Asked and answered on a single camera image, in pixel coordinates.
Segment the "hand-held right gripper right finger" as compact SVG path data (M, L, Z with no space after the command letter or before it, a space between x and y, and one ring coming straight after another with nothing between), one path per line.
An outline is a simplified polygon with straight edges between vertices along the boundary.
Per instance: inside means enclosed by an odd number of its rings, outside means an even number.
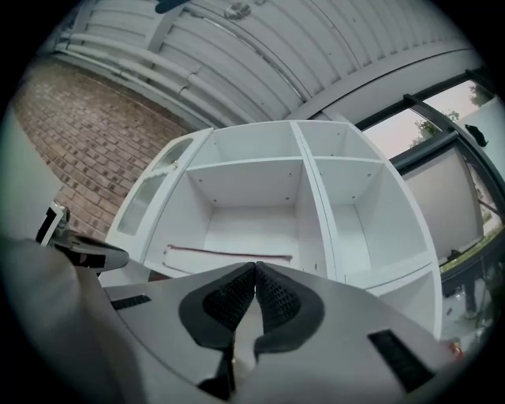
M400 404L447 363L429 331L353 286L256 266L264 333L235 404Z

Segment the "white hutch shelf unit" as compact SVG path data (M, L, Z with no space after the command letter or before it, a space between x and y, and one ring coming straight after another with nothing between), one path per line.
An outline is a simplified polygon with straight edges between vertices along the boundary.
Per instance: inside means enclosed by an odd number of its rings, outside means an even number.
M156 163L179 141L179 160ZM145 238L117 230L129 196L150 174L168 172ZM276 121L207 128L172 140L149 163L106 238L128 266L104 286L146 283L168 245L229 253L293 255L299 271L363 289L440 337L434 296L436 251L398 171L347 122Z

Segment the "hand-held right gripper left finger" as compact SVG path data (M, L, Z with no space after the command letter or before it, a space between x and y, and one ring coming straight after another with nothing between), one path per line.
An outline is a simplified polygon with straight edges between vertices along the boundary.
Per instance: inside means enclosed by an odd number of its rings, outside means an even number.
M118 315L140 344L192 385L233 385L234 336L255 293L253 262L177 279L108 286Z

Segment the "tall glass cabinet door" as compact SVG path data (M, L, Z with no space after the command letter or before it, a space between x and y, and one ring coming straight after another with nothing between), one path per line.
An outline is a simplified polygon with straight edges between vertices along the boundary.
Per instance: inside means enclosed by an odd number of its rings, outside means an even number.
M138 187L129 196L122 217L119 219L117 230L129 237L145 238L151 231L155 217L157 193L163 187L168 172L158 172L143 178Z

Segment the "white ceiling pipe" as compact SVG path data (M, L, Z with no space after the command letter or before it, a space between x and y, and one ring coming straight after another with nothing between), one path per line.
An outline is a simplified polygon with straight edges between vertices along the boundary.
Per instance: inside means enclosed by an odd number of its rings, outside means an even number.
M177 115L179 118L188 122L195 128L203 129L206 127L220 127L220 125L209 121L196 111L191 110L178 100L170 97L165 92L162 92L158 88L155 88L131 75L123 68L100 62L98 59L90 58L77 52L67 50L63 44L58 44L55 52L61 54L61 56L59 56L61 60L106 77L108 80L112 80L116 84L120 84L136 93L141 94L143 97L159 104L161 107L169 110L171 113Z
M153 53L152 51L143 49L141 47L136 47L127 43L123 43L115 39L108 39L101 36L94 36L89 34L68 33L68 32L64 32L63 34L61 34L61 37L63 39L68 40L78 40L103 45L105 47L115 49L116 51L121 51L123 53L127 53L135 57L140 57L147 60L148 62L151 62L155 65L159 65L164 69L184 78L188 78L192 74L197 75L201 71L200 66L193 67L192 69L185 69L181 65L171 62L168 59Z

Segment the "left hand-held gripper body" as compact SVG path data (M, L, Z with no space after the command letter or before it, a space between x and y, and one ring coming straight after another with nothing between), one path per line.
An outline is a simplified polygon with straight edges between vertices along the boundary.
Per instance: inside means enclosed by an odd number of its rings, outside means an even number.
M70 219L70 210L55 200L52 201L36 235L36 241L43 246L71 247L73 232L70 229Z

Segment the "white card with red edge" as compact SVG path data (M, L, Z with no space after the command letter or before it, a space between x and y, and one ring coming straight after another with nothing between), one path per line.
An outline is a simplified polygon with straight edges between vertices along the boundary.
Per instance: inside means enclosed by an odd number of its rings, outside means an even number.
M162 265L171 271L195 275L218 267L248 262L267 262L290 265L293 255L259 254L247 252L224 252L168 245L163 253Z

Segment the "black window frame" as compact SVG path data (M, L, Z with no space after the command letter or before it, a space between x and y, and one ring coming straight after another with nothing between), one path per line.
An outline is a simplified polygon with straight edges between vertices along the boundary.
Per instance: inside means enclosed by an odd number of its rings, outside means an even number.
M468 306L476 309L473 284L505 260L505 103L493 96L460 117L405 94L392 109L419 117L417 138L409 137L388 111L379 113L368 130L412 146L390 161L421 209L435 247L436 311L444 314L457 292L468 292ZM465 124L484 134L485 148Z

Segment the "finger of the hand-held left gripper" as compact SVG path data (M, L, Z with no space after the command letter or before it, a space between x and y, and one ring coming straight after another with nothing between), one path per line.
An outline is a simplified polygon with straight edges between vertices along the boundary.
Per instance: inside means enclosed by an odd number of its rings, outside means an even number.
M75 267L93 271L112 271L129 262L129 254L125 250L85 235L69 235L66 239L55 240L54 247Z

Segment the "small glass cabinet door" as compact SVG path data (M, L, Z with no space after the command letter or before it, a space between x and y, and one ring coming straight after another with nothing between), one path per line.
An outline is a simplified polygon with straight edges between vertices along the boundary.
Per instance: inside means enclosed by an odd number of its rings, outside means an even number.
M179 141L177 144L171 147L156 163L154 170L163 169L176 163L192 142L192 138Z

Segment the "black window latch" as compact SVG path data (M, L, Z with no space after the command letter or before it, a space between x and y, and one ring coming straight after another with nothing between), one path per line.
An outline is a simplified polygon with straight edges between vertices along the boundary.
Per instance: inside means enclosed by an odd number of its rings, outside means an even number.
M465 124L465 128L481 148L485 148L487 146L488 141L486 140L484 134L475 125Z

